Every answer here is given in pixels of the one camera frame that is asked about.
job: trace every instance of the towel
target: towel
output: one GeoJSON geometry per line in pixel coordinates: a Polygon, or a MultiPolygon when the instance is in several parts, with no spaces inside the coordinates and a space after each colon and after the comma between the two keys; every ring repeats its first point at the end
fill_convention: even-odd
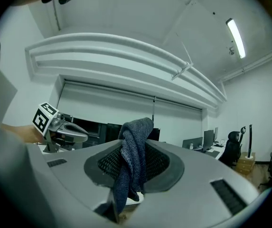
{"type": "Polygon", "coordinates": [[[154,122],[146,117],[125,123],[120,130],[124,160],[114,185],[118,214],[124,209],[127,198],[139,201],[137,192],[143,191],[146,182],[145,141],[153,127],[154,122]]]}

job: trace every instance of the white desk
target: white desk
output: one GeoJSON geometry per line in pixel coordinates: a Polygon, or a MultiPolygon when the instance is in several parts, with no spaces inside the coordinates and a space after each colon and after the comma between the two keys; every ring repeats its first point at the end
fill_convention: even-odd
{"type": "Polygon", "coordinates": [[[213,151],[218,151],[219,154],[215,157],[216,160],[219,160],[219,158],[223,155],[224,151],[225,151],[225,143],[222,144],[223,147],[216,147],[216,146],[212,146],[210,150],[208,150],[207,152],[213,152],[213,151]]]}

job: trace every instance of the white ceiling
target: white ceiling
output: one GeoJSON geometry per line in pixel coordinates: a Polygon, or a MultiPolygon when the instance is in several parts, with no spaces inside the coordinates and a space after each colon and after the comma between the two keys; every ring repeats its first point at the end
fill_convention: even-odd
{"type": "Polygon", "coordinates": [[[216,81],[272,52],[272,21],[255,0],[72,0],[56,5],[60,34],[101,32],[135,38],[189,61],[216,81]],[[240,59],[226,21],[244,42],[240,59]]]}

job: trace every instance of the wall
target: wall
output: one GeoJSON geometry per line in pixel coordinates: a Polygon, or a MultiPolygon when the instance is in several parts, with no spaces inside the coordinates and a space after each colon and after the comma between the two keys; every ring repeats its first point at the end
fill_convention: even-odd
{"type": "MultiPolygon", "coordinates": [[[[124,124],[151,118],[152,99],[65,84],[58,109],[88,121],[124,124]]],[[[154,127],[160,128],[159,141],[182,147],[184,139],[201,136],[201,112],[157,101],[154,127]]]]}
{"type": "Polygon", "coordinates": [[[16,87],[3,123],[9,125],[31,124],[38,104],[49,101],[55,90],[56,76],[38,81],[30,80],[25,47],[43,39],[27,5],[10,7],[0,20],[0,70],[16,87]]]}
{"type": "Polygon", "coordinates": [[[272,61],[225,83],[228,101],[219,109],[214,126],[218,140],[246,126],[242,151],[249,146],[249,125],[253,125],[252,150],[257,161],[269,161],[272,152],[272,61]]]}

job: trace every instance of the fluorescent light tube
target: fluorescent light tube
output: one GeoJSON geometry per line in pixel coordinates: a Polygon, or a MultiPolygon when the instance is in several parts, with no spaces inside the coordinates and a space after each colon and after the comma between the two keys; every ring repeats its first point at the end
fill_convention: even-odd
{"type": "Polygon", "coordinates": [[[226,24],[231,30],[231,33],[234,37],[235,43],[237,45],[237,49],[240,55],[240,58],[245,57],[245,50],[244,50],[244,44],[242,43],[241,36],[239,34],[239,30],[235,24],[235,21],[233,19],[229,19],[226,24]]]}

